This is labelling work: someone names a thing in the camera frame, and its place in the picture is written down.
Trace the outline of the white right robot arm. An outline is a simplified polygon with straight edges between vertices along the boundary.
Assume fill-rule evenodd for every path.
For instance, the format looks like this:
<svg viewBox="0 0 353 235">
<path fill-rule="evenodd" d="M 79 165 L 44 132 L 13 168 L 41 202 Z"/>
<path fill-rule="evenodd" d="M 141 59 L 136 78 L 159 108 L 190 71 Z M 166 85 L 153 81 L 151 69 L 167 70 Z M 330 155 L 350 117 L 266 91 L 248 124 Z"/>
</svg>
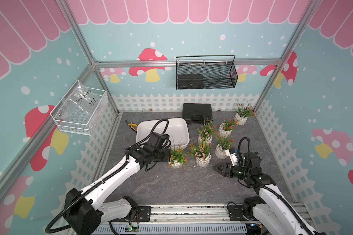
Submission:
<svg viewBox="0 0 353 235">
<path fill-rule="evenodd" d="M 232 220 L 239 216 L 248 221 L 259 221 L 273 235 L 317 235 L 318 231 L 300 216 L 280 192 L 275 181 L 263 173 L 262 158 L 251 151 L 251 141 L 243 137 L 237 148 L 226 148 L 230 163 L 214 166 L 214 170 L 227 178 L 253 189 L 256 196 L 244 199 L 242 206 L 228 205 Z"/>
</svg>

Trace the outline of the white plastic storage box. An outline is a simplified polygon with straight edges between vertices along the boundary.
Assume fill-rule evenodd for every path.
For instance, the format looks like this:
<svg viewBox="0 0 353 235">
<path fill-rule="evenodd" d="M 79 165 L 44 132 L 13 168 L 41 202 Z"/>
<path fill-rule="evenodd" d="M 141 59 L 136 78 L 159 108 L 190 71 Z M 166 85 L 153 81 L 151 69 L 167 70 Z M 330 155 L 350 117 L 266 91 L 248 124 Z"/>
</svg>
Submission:
<svg viewBox="0 0 353 235">
<path fill-rule="evenodd" d="M 136 142 L 147 137 L 159 120 L 149 120 L 141 122 L 137 127 Z M 169 125 L 166 134 L 170 136 L 171 148 L 181 147 L 186 149 L 190 143 L 189 131 L 187 123 L 183 118 L 169 118 Z"/>
</svg>

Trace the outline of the red flower pot rear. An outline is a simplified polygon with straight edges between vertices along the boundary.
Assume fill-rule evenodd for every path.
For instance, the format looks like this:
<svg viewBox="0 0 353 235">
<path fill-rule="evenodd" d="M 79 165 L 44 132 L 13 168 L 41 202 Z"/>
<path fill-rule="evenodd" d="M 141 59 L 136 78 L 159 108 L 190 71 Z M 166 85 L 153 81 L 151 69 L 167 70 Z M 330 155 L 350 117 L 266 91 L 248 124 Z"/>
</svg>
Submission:
<svg viewBox="0 0 353 235">
<path fill-rule="evenodd" d="M 230 137 L 232 130 L 237 125 L 237 120 L 234 119 L 223 119 L 223 123 L 219 126 L 218 135 L 222 138 Z"/>
</svg>

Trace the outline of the yellow handled pliers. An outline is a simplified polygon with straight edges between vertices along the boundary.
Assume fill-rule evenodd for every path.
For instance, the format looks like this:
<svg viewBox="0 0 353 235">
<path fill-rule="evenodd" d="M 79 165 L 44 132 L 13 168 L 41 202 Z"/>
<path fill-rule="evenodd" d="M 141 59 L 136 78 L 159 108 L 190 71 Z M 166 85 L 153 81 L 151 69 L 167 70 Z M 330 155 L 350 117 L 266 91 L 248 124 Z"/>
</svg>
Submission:
<svg viewBox="0 0 353 235">
<path fill-rule="evenodd" d="M 136 123 L 125 121 L 126 125 L 131 128 L 131 130 L 137 132 L 138 125 Z"/>
</svg>

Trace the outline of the black plastic tool case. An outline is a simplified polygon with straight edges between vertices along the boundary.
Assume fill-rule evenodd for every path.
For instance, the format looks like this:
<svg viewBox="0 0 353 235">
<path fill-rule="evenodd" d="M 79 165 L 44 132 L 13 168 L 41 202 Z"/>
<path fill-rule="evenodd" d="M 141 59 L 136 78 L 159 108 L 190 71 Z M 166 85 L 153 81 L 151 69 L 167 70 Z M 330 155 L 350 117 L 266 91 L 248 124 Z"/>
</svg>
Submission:
<svg viewBox="0 0 353 235">
<path fill-rule="evenodd" d="M 182 118 L 187 124 L 201 123 L 212 120 L 211 104 L 202 103 L 184 103 L 182 106 Z"/>
</svg>

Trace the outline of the pink flower pot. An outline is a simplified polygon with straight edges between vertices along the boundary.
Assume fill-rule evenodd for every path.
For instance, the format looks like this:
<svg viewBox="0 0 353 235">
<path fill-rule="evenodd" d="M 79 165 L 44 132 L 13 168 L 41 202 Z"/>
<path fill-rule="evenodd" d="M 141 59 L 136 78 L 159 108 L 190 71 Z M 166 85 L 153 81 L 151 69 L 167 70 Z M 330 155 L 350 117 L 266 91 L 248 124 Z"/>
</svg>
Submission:
<svg viewBox="0 0 353 235">
<path fill-rule="evenodd" d="M 198 144 L 210 145 L 212 143 L 214 129 L 215 126 L 213 125 L 213 119 L 207 119 L 201 128 L 198 129 Z"/>
<path fill-rule="evenodd" d="M 208 167 L 211 161 L 211 144 L 201 143 L 198 145 L 190 144 L 190 155 L 195 157 L 199 167 Z"/>
</svg>

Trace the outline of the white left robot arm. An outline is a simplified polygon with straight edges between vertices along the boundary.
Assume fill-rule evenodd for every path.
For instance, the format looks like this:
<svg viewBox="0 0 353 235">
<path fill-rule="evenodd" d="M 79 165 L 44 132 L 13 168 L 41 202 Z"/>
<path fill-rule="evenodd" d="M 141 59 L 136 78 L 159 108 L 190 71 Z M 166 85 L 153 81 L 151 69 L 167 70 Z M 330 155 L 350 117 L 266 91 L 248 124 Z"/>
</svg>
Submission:
<svg viewBox="0 0 353 235">
<path fill-rule="evenodd" d="M 101 178 L 87 187 L 71 189 L 65 197 L 64 209 L 46 226 L 45 233 L 53 234 L 72 228 L 78 235 L 92 234 L 102 223 L 118 218 L 131 220 L 137 204 L 128 196 L 113 203 L 105 200 L 130 176 L 151 170 L 158 162 L 168 162 L 171 146 L 169 135 L 155 129 L 168 119 L 159 120 L 149 135 L 124 150 L 121 161 Z"/>
</svg>

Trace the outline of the orange flower pot front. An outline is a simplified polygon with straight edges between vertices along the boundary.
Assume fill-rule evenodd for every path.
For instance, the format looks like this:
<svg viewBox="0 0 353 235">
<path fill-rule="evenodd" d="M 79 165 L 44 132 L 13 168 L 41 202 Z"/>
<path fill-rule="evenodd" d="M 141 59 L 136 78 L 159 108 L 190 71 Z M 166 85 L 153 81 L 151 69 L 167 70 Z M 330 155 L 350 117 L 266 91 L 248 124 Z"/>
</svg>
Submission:
<svg viewBox="0 0 353 235">
<path fill-rule="evenodd" d="M 186 169 L 186 165 L 188 163 L 186 156 L 187 154 L 181 146 L 171 149 L 168 167 L 174 169 L 183 167 L 184 169 Z"/>
</svg>

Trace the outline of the black box in basket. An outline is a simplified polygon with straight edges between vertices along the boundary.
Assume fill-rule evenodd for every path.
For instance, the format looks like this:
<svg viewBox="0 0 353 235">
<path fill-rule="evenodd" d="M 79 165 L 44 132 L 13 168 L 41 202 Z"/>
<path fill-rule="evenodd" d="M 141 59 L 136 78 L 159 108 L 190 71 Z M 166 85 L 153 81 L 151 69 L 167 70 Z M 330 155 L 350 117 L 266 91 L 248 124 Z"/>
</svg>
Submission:
<svg viewBox="0 0 353 235">
<path fill-rule="evenodd" d="M 203 89 L 204 77 L 202 74 L 179 74 L 176 79 L 177 89 Z"/>
</svg>

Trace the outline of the pink flower pot front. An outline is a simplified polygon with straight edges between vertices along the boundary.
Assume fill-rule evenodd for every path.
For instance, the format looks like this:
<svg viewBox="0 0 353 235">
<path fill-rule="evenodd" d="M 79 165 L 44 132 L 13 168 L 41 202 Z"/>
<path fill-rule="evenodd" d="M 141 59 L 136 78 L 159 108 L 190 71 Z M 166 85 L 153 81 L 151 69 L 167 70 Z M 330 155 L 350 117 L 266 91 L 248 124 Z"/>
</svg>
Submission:
<svg viewBox="0 0 353 235">
<path fill-rule="evenodd" d="M 208 167 L 211 161 L 211 144 L 201 143 L 198 145 L 190 144 L 190 155 L 195 157 L 199 167 Z"/>
</svg>

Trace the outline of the clear acrylic wall bin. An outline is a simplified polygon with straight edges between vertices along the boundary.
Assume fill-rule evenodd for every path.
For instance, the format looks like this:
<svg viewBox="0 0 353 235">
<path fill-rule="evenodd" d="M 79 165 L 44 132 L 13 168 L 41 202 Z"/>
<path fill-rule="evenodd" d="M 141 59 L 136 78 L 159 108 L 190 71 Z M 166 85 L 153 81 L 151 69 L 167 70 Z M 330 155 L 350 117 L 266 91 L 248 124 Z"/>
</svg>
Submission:
<svg viewBox="0 0 353 235">
<path fill-rule="evenodd" d="M 90 136 L 107 105 L 105 90 L 86 87 L 77 80 L 50 115 L 59 131 Z"/>
</svg>

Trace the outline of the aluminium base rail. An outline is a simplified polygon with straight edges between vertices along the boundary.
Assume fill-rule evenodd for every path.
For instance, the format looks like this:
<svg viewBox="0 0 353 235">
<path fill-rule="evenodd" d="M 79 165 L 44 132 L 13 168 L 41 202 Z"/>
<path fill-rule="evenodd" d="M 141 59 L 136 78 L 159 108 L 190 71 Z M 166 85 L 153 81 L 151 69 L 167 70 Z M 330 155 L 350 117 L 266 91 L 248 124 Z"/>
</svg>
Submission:
<svg viewBox="0 0 353 235">
<path fill-rule="evenodd" d="M 93 235 L 286 235 L 276 214 L 265 204 L 257 209 L 258 217 L 248 219 L 241 204 L 141 205 L 134 215 L 114 215 L 116 202 L 105 203 L 104 213 Z"/>
</svg>

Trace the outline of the grass pot far corner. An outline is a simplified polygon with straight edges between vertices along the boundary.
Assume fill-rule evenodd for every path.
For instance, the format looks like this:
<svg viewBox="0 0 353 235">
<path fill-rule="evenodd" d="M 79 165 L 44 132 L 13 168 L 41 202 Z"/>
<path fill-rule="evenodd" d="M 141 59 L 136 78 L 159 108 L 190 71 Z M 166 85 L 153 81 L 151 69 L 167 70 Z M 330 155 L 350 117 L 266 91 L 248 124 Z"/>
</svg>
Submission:
<svg viewBox="0 0 353 235">
<path fill-rule="evenodd" d="M 234 120 L 236 122 L 236 125 L 238 126 L 244 125 L 249 117 L 256 116 L 254 108 L 250 105 L 248 101 L 237 103 L 235 111 L 236 114 Z"/>
</svg>

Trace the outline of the orange flower pot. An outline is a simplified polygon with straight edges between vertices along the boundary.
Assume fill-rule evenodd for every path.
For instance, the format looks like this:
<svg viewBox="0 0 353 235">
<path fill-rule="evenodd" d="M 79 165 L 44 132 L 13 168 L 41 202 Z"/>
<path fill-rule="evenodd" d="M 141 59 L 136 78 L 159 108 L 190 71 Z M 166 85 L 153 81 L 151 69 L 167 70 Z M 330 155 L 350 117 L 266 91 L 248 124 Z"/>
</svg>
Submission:
<svg viewBox="0 0 353 235">
<path fill-rule="evenodd" d="M 217 146 L 215 149 L 215 155 L 219 159 L 225 159 L 227 157 L 226 150 L 231 148 L 231 144 L 233 143 L 230 137 L 221 137 L 216 136 Z"/>
<path fill-rule="evenodd" d="M 171 149 L 168 167 L 174 169 L 183 167 L 184 169 L 186 169 L 186 165 L 188 163 L 186 156 L 187 154 L 181 146 Z"/>
</svg>

